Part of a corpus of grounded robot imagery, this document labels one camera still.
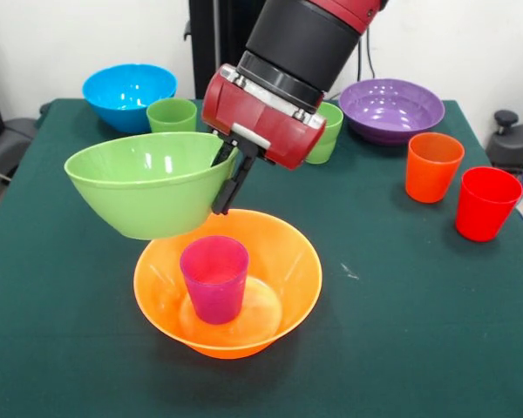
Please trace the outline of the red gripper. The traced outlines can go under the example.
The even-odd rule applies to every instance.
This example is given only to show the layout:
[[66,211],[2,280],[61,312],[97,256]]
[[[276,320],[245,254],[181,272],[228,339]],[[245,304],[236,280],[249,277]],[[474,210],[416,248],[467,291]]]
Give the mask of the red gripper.
[[[230,64],[222,65],[212,76],[201,117],[226,136],[234,133],[258,145],[268,160],[290,170],[302,164],[326,127],[323,116],[287,102],[245,78]],[[212,166],[233,157],[237,145],[236,141],[223,141]],[[212,204],[214,214],[228,213],[258,156],[258,149],[243,147],[241,153],[238,169],[223,182]]]

